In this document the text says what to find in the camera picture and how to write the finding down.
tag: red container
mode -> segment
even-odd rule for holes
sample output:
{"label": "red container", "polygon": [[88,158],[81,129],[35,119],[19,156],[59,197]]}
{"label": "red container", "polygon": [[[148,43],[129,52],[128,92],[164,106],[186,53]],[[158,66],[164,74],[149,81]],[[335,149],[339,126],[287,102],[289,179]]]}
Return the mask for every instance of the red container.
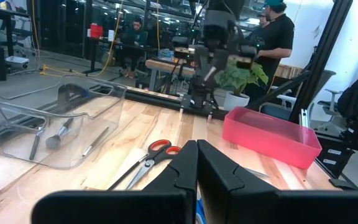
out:
{"label": "red container", "polygon": [[103,37],[103,26],[97,24],[91,24],[91,38]]}
{"label": "red container", "polygon": [[226,115],[223,139],[301,169],[321,152],[312,129],[242,107]]}

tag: concrete floor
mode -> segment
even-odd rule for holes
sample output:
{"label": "concrete floor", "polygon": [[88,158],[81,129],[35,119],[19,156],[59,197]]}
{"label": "concrete floor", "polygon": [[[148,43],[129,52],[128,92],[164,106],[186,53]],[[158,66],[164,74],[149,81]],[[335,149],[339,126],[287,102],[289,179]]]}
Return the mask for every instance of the concrete floor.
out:
{"label": "concrete floor", "polygon": [[[42,52],[41,55],[42,63],[51,67],[72,69],[78,72],[82,72],[90,68],[90,62],[88,60],[50,52]],[[35,66],[36,64],[34,58],[31,58],[29,67],[34,68]],[[102,65],[100,63],[96,63],[96,67],[101,68]],[[47,73],[50,75],[39,75],[39,72],[29,72],[8,76],[7,81],[0,82],[0,95],[4,97],[12,97],[21,93],[27,93],[30,91],[39,90],[41,88],[53,86],[60,81],[60,77],[56,75],[62,75],[62,73],[53,70],[47,70]],[[119,68],[116,67],[108,67],[102,74],[95,78],[102,80],[111,80],[113,78],[117,78],[114,80],[114,82],[127,86],[135,86],[135,79],[129,79],[125,77],[119,78]],[[215,93],[215,97],[220,106],[223,105],[225,94],[226,92],[223,90],[218,90]],[[38,94],[34,95],[33,98],[26,98],[26,101],[17,100],[14,102],[31,108],[36,108],[53,100],[56,100],[56,93],[46,91],[42,95]],[[347,177],[358,186],[358,152],[352,156],[344,170],[344,174],[347,175]]]}

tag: black bag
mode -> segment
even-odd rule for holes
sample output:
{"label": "black bag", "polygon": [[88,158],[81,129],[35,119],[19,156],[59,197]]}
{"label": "black bag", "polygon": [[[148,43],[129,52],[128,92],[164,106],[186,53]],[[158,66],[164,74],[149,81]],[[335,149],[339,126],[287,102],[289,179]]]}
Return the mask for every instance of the black bag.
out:
{"label": "black bag", "polygon": [[358,80],[347,88],[338,99],[338,112],[343,118],[350,118],[358,112]]}

